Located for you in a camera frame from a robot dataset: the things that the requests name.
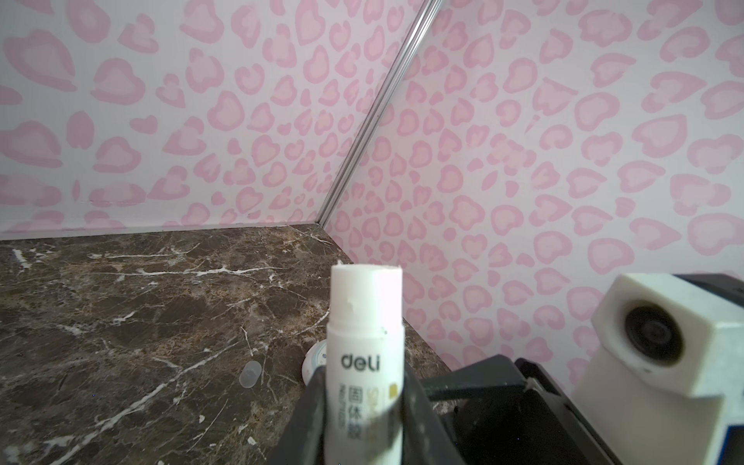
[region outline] camera housing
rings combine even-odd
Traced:
[[[624,465],[744,454],[744,283],[621,275],[591,322],[601,347],[571,397]]]

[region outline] translucent plastic cap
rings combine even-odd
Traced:
[[[397,266],[334,265],[329,323],[358,328],[401,325],[403,271]]]

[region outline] deli logo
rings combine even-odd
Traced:
[[[354,369],[357,371],[379,371],[379,355],[375,358],[375,364],[373,366],[372,356],[368,356],[365,359],[364,357],[355,357],[352,353],[347,353],[341,357],[341,366],[347,370],[354,366]]]

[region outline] white glue stick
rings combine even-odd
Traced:
[[[327,325],[327,465],[400,465],[405,330],[403,272],[335,265]]]

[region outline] silver metal strip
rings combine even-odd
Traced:
[[[395,61],[388,72],[388,76],[382,83],[377,97],[372,103],[367,117],[359,127],[359,133],[354,139],[349,149],[349,154],[341,164],[339,174],[333,180],[333,185],[328,191],[328,195],[323,201],[320,213],[318,214],[317,223],[325,228],[325,225],[330,220],[330,216],[337,204],[341,200],[346,186],[351,180],[351,176],[354,170],[359,165],[359,161],[362,159],[362,154],[366,151],[367,145],[369,145],[377,129],[377,124],[382,114],[385,112],[385,108],[388,106],[390,99],[393,97],[395,90],[403,79],[405,72],[408,70],[408,65],[416,56],[416,52],[421,45],[421,42],[426,37],[426,32],[431,27],[434,18],[439,12],[439,8],[442,5],[443,0],[425,0],[421,8],[419,9],[416,19],[414,19],[411,29],[408,30],[408,35],[405,37],[403,46],[398,51],[398,55],[395,57]]]

